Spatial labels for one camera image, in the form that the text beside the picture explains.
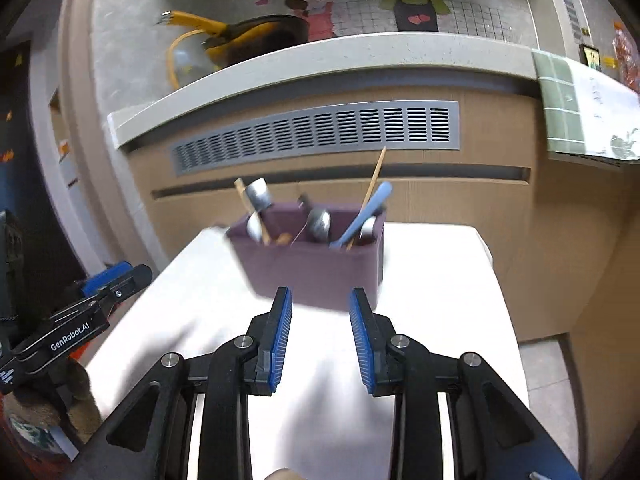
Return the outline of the gloved left hand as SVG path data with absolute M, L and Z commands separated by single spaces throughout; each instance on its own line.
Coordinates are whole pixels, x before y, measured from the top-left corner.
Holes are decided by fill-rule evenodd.
M 3 397 L 7 415 L 43 429 L 61 427 L 73 444 L 84 446 L 103 419 L 90 388 L 89 375 L 78 361 L 67 358 L 49 373 L 26 379 Z

